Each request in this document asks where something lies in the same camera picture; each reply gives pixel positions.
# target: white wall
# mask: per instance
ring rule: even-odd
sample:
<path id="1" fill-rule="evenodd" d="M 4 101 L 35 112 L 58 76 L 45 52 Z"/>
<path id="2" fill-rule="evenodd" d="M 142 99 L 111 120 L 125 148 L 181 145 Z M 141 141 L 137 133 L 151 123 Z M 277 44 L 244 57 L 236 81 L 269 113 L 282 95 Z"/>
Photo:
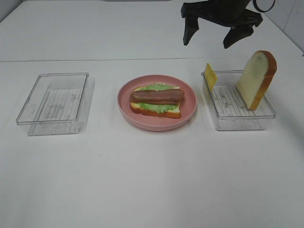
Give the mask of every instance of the white wall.
<path id="1" fill-rule="evenodd" d="M 266 10 L 273 0 L 257 0 Z M 304 52 L 304 0 L 276 0 L 275 6 L 265 13 Z"/>
<path id="2" fill-rule="evenodd" d="M 21 0 L 0 0 L 0 22 L 20 5 L 20 3 Z"/>

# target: pink plate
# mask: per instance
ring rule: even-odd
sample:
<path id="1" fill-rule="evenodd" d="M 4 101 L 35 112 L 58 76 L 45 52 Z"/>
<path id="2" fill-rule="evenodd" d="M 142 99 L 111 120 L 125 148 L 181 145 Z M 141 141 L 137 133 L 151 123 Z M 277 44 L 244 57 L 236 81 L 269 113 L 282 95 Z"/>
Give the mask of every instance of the pink plate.
<path id="1" fill-rule="evenodd" d="M 136 114 L 130 109 L 129 97 L 135 88 L 158 82 L 179 86 L 185 92 L 185 99 L 180 106 L 181 117 L 179 119 Z M 197 105 L 195 93 L 188 84 L 166 75 L 146 75 L 131 80 L 120 89 L 117 101 L 121 113 L 129 123 L 150 131 L 167 131 L 183 125 L 192 117 Z"/>

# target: lettuce leaf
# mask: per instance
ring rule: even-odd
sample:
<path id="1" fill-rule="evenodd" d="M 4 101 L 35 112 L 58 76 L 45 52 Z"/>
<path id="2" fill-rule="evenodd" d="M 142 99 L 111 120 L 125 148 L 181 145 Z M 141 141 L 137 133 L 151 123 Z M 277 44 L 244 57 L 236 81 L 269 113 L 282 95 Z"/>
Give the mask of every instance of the lettuce leaf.
<path id="1" fill-rule="evenodd" d="M 169 110 L 173 110 L 177 108 L 177 105 L 174 104 L 147 104 L 147 103 L 138 103 L 139 106 L 145 110 L 157 112 L 157 113 L 165 113 Z"/>
<path id="2" fill-rule="evenodd" d="M 164 84 L 164 83 L 154 83 L 154 84 L 150 84 L 146 87 L 141 88 L 140 90 L 166 90 L 166 89 L 173 89 L 173 86 Z"/>

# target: bread crust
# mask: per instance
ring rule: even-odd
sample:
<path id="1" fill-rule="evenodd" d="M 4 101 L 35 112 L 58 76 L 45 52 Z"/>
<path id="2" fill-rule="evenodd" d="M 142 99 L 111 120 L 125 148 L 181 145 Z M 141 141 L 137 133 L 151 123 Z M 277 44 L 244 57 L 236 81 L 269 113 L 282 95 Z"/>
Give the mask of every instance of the bread crust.
<path id="1" fill-rule="evenodd" d="M 262 100 L 266 90 L 268 89 L 268 87 L 274 77 L 274 74 L 276 73 L 276 69 L 277 69 L 276 59 L 269 51 L 260 50 L 257 52 L 263 52 L 265 54 L 265 56 L 267 57 L 268 71 L 266 72 L 266 74 L 264 76 L 264 80 L 263 80 L 258 92 L 256 93 L 254 100 L 253 100 L 251 106 L 249 107 L 249 110 L 257 109 L 257 107 L 260 104 L 260 101 Z"/>

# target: sandwich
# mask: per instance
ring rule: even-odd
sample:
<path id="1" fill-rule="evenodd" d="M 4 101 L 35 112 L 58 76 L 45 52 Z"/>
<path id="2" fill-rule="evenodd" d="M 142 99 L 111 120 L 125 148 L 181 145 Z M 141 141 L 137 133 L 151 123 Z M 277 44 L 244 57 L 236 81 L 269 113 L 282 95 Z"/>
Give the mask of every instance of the sandwich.
<path id="1" fill-rule="evenodd" d="M 180 118 L 184 91 L 178 86 L 154 83 L 135 88 L 130 95 L 130 108 L 134 113 L 149 116 Z"/>

